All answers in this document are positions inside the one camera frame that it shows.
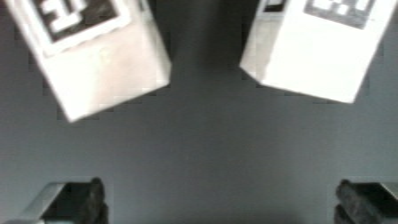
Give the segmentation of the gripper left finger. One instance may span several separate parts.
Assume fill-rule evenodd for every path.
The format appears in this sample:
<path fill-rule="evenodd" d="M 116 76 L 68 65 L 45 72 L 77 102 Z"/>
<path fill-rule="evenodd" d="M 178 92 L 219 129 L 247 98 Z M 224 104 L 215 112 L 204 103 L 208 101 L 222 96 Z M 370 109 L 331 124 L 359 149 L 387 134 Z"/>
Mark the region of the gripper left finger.
<path fill-rule="evenodd" d="M 101 179 L 48 183 L 11 224 L 109 224 Z"/>

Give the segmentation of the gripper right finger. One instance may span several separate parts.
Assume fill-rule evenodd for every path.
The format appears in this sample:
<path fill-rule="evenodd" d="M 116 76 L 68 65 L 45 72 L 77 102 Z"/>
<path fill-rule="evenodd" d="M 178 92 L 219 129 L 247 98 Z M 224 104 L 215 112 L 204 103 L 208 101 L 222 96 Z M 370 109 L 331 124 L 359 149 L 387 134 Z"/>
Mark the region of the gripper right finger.
<path fill-rule="evenodd" d="M 398 224 L 398 182 L 343 179 L 336 197 L 336 224 Z"/>

